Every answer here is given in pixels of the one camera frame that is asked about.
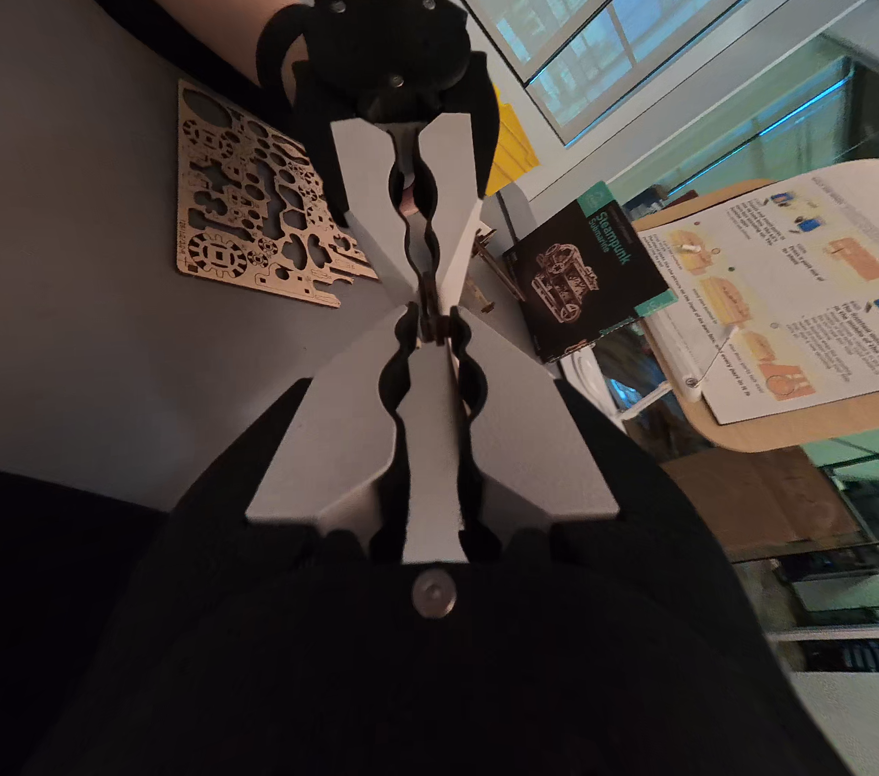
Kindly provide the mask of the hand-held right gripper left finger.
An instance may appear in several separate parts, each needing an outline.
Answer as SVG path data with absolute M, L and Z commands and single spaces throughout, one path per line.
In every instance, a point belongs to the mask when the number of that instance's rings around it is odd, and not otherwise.
M 423 479 L 422 444 L 402 418 L 418 325 L 418 306 L 401 305 L 313 377 L 246 509 L 251 524 L 349 532 L 376 562 L 405 562 Z

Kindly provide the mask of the partly built wooden model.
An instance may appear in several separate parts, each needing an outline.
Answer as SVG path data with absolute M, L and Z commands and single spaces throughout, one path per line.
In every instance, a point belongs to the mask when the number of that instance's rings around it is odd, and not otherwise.
M 518 287 L 507 269 L 502 266 L 501 262 L 488 249 L 489 240 L 497 231 L 494 228 L 482 229 L 482 227 L 483 224 L 477 226 L 477 232 L 471 248 L 471 256 L 482 260 L 511 296 L 520 303 L 525 303 L 526 298 L 521 288 Z

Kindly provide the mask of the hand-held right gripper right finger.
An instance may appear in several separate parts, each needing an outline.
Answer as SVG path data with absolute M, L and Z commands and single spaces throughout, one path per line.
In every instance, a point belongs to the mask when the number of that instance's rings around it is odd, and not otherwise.
M 617 518 L 619 505 L 548 371 L 467 309 L 452 308 L 448 326 L 466 559 L 500 558 L 519 532 Z

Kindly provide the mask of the black model kit box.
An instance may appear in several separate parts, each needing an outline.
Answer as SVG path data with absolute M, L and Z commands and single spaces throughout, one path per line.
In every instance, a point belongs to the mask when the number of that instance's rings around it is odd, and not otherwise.
M 514 243 L 503 259 L 544 364 L 678 301 L 603 182 Z

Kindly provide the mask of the laser-cut wooden parts sheet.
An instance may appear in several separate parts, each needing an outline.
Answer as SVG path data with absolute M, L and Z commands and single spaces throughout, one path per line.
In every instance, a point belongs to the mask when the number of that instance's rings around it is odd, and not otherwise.
M 337 309 L 380 281 L 329 210 L 304 147 L 189 80 L 178 84 L 178 271 Z

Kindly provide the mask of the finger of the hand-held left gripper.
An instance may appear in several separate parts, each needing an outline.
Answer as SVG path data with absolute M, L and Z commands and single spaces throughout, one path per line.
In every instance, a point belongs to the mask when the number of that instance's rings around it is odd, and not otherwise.
M 461 298 L 483 205 L 470 116 L 437 116 L 418 135 L 418 153 L 433 180 L 435 200 L 424 240 L 432 255 L 439 310 L 449 313 Z
M 346 221 L 390 296 L 416 296 L 418 278 L 406 255 L 407 225 L 391 199 L 396 151 L 389 133 L 363 119 L 331 123 L 346 191 Z

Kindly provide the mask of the black wrist band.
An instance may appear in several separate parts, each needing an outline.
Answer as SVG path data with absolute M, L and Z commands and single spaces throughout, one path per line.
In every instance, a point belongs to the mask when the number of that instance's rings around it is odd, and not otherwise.
M 293 3 L 276 12 L 260 33 L 256 49 L 256 72 L 259 87 L 274 106 L 293 107 L 297 79 L 295 68 L 309 61 L 305 37 L 312 7 Z

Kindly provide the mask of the white stand base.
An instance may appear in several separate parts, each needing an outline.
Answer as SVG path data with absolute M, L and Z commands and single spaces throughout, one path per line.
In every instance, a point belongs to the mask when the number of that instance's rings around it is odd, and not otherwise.
M 671 383 L 662 381 L 642 394 L 618 380 L 605 376 L 590 347 L 577 350 L 560 359 L 556 364 L 563 379 L 598 408 L 619 430 L 625 430 L 627 422 L 636 419 L 673 390 Z

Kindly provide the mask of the brown cardboard box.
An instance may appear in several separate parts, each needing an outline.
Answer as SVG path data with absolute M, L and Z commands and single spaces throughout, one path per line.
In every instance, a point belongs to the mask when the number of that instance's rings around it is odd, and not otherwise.
M 713 448 L 662 464 L 730 562 L 872 544 L 874 539 L 801 447 Z

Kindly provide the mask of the yellow plastic bin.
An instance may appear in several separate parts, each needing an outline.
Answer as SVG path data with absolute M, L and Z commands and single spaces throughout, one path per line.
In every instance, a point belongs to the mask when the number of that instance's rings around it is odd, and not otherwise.
M 501 99 L 493 85 L 499 106 L 499 138 L 489 172 L 485 195 L 491 197 L 541 165 L 512 105 Z

